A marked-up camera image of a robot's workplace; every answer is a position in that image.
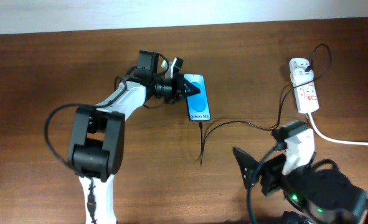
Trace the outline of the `blue Samsung Galaxy smartphone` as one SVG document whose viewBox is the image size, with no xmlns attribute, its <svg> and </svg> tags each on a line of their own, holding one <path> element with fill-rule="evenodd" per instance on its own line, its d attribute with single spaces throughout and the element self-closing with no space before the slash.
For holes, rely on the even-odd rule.
<svg viewBox="0 0 368 224">
<path fill-rule="evenodd" d="M 199 74 L 184 74 L 184 78 L 201 90 L 200 94 L 186 98 L 187 110 L 191 121 L 209 121 L 211 119 L 205 79 Z"/>
</svg>

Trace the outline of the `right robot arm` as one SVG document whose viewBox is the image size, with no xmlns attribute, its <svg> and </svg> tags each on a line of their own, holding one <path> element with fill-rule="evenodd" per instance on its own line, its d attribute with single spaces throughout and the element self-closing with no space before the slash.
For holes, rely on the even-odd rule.
<svg viewBox="0 0 368 224">
<path fill-rule="evenodd" d="M 310 161 L 290 174 L 282 173 L 286 155 L 259 162 L 239 147 L 233 154 L 247 195 L 255 184 L 266 197 L 282 191 L 298 210 L 285 212 L 281 223 L 368 223 L 367 192 L 352 184 L 331 159 Z"/>
</svg>

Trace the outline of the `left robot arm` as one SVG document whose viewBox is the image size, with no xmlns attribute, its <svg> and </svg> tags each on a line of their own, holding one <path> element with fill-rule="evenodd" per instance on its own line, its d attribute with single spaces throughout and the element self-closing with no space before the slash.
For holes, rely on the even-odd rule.
<svg viewBox="0 0 368 224">
<path fill-rule="evenodd" d="M 167 104 L 199 96 L 205 91 L 188 75 L 179 72 L 182 60 L 165 59 L 158 72 L 161 53 L 140 50 L 114 92 L 96 105 L 78 106 L 73 121 L 67 165 L 83 187 L 86 223 L 116 223 L 113 181 L 121 167 L 125 144 L 125 122 L 152 97 Z"/>
</svg>

